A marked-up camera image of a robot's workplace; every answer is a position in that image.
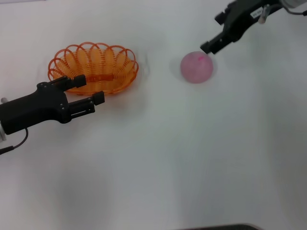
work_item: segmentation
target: white table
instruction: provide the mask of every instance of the white table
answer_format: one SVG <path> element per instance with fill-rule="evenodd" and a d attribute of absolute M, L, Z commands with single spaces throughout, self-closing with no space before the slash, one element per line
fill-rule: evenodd
<path fill-rule="evenodd" d="M 0 157 L 4 230 L 172 230 L 250 223 L 305 230 L 306 18 L 284 11 L 185 82 L 179 62 L 229 0 L 47 0 L 0 5 L 0 97 L 47 80 L 54 54 L 120 44 L 142 70 L 96 113 L 29 129 Z M 24 132 L 0 146 L 19 143 Z"/>

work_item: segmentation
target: pink balloon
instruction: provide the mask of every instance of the pink balloon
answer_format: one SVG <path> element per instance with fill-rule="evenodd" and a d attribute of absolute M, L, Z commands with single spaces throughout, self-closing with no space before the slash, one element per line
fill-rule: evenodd
<path fill-rule="evenodd" d="M 181 61 L 181 73 L 191 83 L 203 83 L 213 73 L 213 62 L 203 52 L 197 51 L 187 54 Z"/>

